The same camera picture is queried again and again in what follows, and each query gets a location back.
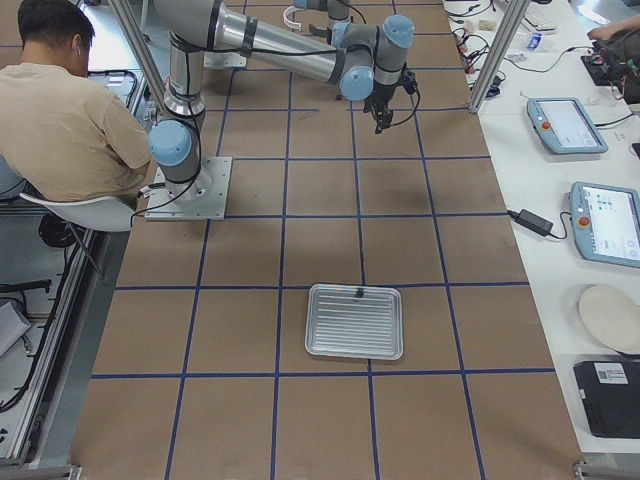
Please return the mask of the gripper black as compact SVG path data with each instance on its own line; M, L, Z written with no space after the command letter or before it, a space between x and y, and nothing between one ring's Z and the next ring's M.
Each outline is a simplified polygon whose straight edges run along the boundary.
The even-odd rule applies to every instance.
M364 100L363 112L370 113L376 122L375 133L381 134L384 128L389 128L393 111L389 107L397 86L395 84L375 84L371 94Z

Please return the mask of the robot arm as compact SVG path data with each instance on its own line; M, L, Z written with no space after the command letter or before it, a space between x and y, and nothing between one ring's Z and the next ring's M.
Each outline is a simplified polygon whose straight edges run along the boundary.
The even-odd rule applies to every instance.
M375 133L385 127L376 106L376 68L381 28L375 25L356 25L350 17L349 1L295 1L294 6L303 10L326 12L329 25L324 31L310 26L316 36L323 36L327 43L344 54L339 71L335 75L340 93L352 102L363 101L364 113L370 113L376 122Z
M413 22L392 15L380 26L358 24L343 18L341 8L330 2L298 1L295 6L329 14L325 43L236 12L222 1L156 2L170 33L170 76L163 99L168 112L184 119L202 115L204 55L233 53L338 86L344 99L364 104L377 133L396 126L389 106L396 89L409 95L418 91L406 63Z

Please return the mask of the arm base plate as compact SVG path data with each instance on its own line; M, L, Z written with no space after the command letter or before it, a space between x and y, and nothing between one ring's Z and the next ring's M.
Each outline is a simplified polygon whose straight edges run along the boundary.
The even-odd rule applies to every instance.
M153 189L144 217L148 221L223 220L232 172L231 157L206 157L201 171L189 190L180 198L186 184L168 183Z

